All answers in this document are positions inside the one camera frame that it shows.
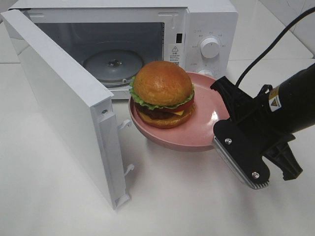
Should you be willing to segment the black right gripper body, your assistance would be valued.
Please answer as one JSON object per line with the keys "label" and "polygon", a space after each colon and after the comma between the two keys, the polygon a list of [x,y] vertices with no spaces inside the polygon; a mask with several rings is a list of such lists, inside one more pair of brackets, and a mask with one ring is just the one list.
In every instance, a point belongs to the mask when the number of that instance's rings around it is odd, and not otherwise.
{"label": "black right gripper body", "polygon": [[252,189],[269,184],[270,170],[262,160],[265,151],[294,140],[294,109],[280,96],[258,96],[259,109],[239,123],[228,119],[214,125],[214,145],[238,179]]}

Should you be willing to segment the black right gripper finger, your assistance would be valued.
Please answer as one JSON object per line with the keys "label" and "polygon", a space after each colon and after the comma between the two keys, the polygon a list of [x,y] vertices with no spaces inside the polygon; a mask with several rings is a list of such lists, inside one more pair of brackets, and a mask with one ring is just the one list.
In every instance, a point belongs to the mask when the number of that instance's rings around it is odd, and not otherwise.
{"label": "black right gripper finger", "polygon": [[265,151],[264,157],[281,169],[284,180],[297,179],[303,171],[288,143],[279,143],[271,147]]}
{"label": "black right gripper finger", "polygon": [[236,87],[225,76],[216,80],[210,89],[217,91],[233,123],[239,123],[259,109],[258,100]]}

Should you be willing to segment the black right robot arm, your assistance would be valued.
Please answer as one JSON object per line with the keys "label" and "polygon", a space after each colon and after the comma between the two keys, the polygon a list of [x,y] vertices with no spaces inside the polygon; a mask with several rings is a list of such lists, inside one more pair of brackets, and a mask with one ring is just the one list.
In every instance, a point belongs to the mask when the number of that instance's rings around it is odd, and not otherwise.
{"label": "black right robot arm", "polygon": [[211,86],[227,108],[229,118],[213,127],[213,144],[238,179],[252,189],[269,184],[268,159],[296,179],[302,168],[289,142],[294,133],[315,123],[315,67],[296,73],[277,87],[264,85],[256,97],[222,77]]}

